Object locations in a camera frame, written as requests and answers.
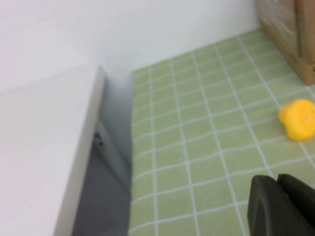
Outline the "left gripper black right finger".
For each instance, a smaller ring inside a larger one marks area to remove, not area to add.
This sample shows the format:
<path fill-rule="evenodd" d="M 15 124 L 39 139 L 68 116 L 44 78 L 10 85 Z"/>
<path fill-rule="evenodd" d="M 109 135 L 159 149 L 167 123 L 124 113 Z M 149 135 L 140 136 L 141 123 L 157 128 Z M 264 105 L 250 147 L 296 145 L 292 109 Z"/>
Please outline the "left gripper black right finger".
<path fill-rule="evenodd" d="M 315 190 L 290 174 L 279 174 L 278 184 L 307 222 L 315 226 Z"/>

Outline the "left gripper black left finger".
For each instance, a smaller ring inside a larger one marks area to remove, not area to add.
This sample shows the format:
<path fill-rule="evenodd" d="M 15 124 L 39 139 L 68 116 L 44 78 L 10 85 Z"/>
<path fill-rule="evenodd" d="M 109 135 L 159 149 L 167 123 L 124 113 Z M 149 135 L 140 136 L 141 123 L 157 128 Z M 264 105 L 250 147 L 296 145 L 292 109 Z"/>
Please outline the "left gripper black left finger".
<path fill-rule="evenodd" d="M 251 236 L 313 236 L 312 227 L 296 209 L 278 179 L 255 175 L 251 181 L 247 219 Z"/>

